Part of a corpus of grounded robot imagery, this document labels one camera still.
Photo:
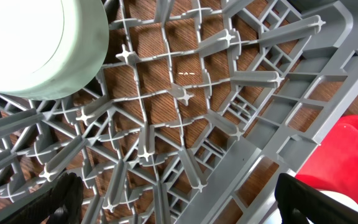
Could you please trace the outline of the pale green bowl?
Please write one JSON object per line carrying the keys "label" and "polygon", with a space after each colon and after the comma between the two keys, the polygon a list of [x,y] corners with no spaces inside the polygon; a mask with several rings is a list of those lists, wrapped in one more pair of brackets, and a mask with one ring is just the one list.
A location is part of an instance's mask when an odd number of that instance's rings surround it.
{"label": "pale green bowl", "polygon": [[0,1],[0,93],[71,95],[98,74],[108,42],[101,0]]}

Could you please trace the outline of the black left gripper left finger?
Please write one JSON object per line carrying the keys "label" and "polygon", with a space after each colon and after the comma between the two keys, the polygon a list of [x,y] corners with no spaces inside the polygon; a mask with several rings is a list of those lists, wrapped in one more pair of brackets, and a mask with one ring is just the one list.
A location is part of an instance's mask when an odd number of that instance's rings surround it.
{"label": "black left gripper left finger", "polygon": [[80,222],[83,181],[74,173],[63,174],[56,186],[6,218],[8,224],[54,224]]}

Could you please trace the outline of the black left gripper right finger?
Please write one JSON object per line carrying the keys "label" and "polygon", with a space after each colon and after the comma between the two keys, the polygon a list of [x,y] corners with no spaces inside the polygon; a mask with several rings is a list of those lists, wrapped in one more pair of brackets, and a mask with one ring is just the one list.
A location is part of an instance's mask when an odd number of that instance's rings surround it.
{"label": "black left gripper right finger", "polygon": [[287,173],[278,176],[275,199],[282,224],[358,224],[358,212]]}

